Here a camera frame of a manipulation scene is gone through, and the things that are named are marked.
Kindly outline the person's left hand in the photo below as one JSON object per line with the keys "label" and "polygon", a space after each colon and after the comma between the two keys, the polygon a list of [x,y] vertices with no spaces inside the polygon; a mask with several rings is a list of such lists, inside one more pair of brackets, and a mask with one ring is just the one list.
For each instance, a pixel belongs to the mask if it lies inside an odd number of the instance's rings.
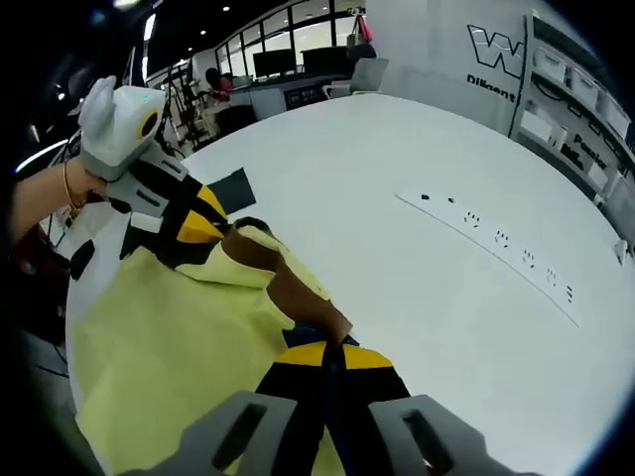
{"label": "person's left hand", "polygon": [[65,183],[71,203],[81,208],[91,193],[105,195],[106,182],[91,174],[80,158],[74,158],[64,165]]}

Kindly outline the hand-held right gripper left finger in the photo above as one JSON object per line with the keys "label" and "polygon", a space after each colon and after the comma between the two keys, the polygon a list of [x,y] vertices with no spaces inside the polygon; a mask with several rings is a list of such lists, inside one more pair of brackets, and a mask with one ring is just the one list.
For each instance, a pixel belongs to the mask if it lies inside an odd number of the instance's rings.
{"label": "hand-held right gripper left finger", "polygon": [[179,472],[309,475],[323,436],[328,350],[324,341],[278,357],[255,391],[237,392],[184,431]]}

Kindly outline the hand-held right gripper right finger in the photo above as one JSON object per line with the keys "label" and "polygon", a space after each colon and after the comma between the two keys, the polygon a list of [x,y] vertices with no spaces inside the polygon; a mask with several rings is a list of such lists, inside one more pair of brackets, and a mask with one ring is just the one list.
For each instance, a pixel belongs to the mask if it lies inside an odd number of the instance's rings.
{"label": "hand-held right gripper right finger", "polygon": [[484,437],[427,395],[412,395],[389,359],[328,345],[326,422],[348,475],[481,475]]}

